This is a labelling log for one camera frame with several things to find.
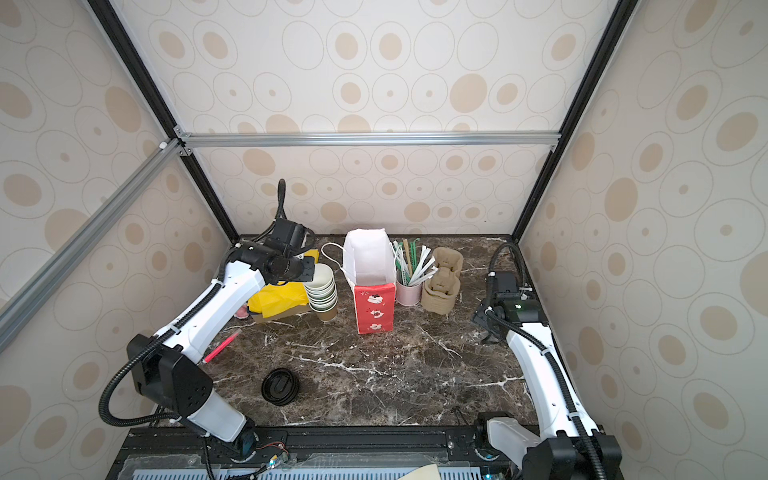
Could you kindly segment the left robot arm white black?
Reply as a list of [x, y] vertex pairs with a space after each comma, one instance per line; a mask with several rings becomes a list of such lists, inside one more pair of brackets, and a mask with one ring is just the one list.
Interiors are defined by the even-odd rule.
[[[312, 230], [278, 218], [265, 237], [241, 240], [228, 250], [209, 287], [186, 310], [154, 335], [138, 334], [129, 342], [127, 363], [99, 400], [101, 420], [115, 427], [177, 420], [203, 437], [215, 438], [233, 457], [249, 457], [258, 439], [253, 421], [215, 391], [199, 364], [236, 311], [265, 286], [312, 280], [315, 262], [305, 253], [315, 242]], [[110, 401], [126, 376], [139, 395], [163, 412], [130, 419], [115, 416]]]

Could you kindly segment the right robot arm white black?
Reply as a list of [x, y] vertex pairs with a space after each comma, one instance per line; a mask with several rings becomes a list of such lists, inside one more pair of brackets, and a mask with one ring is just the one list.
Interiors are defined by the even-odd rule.
[[582, 405], [517, 244], [504, 243], [492, 254], [486, 294], [472, 321], [486, 331], [488, 341], [514, 353], [539, 427], [532, 432], [506, 413], [482, 413], [475, 422], [477, 454], [505, 456], [517, 479], [620, 478], [619, 443]]

